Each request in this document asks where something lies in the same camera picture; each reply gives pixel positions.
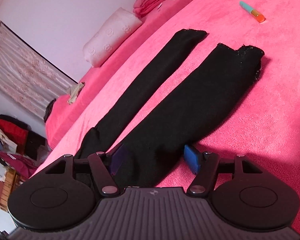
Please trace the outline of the pink far bed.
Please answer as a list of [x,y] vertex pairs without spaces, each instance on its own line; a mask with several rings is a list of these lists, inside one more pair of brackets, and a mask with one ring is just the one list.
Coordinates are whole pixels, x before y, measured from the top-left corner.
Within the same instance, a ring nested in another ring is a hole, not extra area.
[[55,148],[70,127],[79,118],[116,71],[127,59],[164,23],[193,0],[165,0],[143,18],[142,25],[127,38],[117,50],[100,67],[91,67],[80,79],[85,86],[78,98],[68,104],[69,95],[66,93],[56,99],[52,112],[45,123],[47,143]]

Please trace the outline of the black knit pants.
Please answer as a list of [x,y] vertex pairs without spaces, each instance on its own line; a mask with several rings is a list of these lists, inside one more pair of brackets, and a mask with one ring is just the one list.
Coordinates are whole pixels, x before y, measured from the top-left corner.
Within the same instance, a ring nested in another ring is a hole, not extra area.
[[[75,157],[106,152],[134,116],[206,37],[203,30],[182,29],[133,80],[108,113],[83,138]],[[128,156],[113,176],[120,188],[153,187],[175,167],[185,145],[218,128],[260,74],[264,51],[218,44],[121,141]]]

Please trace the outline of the pink blanket on near bed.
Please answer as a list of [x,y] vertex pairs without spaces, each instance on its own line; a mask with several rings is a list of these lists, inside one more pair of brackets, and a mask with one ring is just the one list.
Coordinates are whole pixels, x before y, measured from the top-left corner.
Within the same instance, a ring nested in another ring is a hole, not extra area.
[[[133,152],[120,184],[189,185],[182,152],[167,150],[177,139],[226,158],[249,155],[300,197],[300,0],[194,0],[113,76],[44,166],[74,153],[172,34],[188,27],[206,39],[116,137]],[[293,226],[300,233],[300,210]]]

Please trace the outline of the patterned white curtain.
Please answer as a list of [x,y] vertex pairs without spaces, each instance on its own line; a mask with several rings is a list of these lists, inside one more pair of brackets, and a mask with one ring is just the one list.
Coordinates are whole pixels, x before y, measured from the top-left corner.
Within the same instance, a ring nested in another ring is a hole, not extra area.
[[48,104],[76,83],[0,21],[0,91],[42,120]]

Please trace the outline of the teal orange marker pen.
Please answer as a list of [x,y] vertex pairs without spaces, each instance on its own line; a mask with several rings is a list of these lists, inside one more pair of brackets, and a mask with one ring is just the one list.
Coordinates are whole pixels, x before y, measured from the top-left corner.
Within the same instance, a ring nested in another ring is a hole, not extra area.
[[248,12],[255,20],[257,20],[258,23],[262,23],[266,20],[266,18],[258,12],[256,9],[248,5],[247,3],[240,1],[239,5],[246,11]]

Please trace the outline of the dark garment on bed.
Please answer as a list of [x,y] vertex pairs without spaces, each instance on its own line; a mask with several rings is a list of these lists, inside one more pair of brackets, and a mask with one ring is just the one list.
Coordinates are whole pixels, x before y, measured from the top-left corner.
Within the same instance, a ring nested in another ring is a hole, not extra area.
[[54,105],[55,102],[56,102],[56,98],[54,98],[53,100],[51,100],[49,102],[49,104],[47,105],[46,110],[45,110],[45,115],[43,117],[44,123],[47,122],[47,120],[48,120],[48,118],[49,118],[49,116],[50,116],[50,114],[52,112],[53,105]]

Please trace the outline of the beige garment on bed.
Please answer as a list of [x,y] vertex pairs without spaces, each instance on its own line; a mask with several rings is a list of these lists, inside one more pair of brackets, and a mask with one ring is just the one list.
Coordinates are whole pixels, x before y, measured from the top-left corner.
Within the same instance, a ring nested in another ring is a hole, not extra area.
[[66,93],[69,95],[69,99],[67,100],[68,104],[72,104],[76,101],[76,99],[78,98],[78,96],[84,86],[85,86],[85,83],[80,82],[76,85],[73,85],[73,86],[67,88]]

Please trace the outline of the wooden shelf with boxes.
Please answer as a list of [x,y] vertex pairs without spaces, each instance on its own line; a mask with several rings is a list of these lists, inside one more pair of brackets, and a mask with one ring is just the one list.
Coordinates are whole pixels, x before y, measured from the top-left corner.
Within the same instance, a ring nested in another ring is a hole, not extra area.
[[17,189],[25,180],[14,169],[9,167],[5,175],[0,179],[0,209],[8,212],[8,199],[12,192]]

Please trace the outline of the hanging clothes rack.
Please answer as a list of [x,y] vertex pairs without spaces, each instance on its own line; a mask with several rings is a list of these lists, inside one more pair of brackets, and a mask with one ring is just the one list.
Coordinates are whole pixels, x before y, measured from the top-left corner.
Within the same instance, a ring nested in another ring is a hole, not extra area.
[[28,124],[0,115],[0,166],[14,169],[23,180],[27,180],[50,152],[47,140]]

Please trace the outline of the folded red cloth stack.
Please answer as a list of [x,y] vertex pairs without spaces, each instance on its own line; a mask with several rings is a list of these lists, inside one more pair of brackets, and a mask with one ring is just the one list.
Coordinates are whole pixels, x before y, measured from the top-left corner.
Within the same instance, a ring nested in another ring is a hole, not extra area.
[[155,7],[165,0],[136,0],[133,5],[133,13],[138,18],[143,18]]

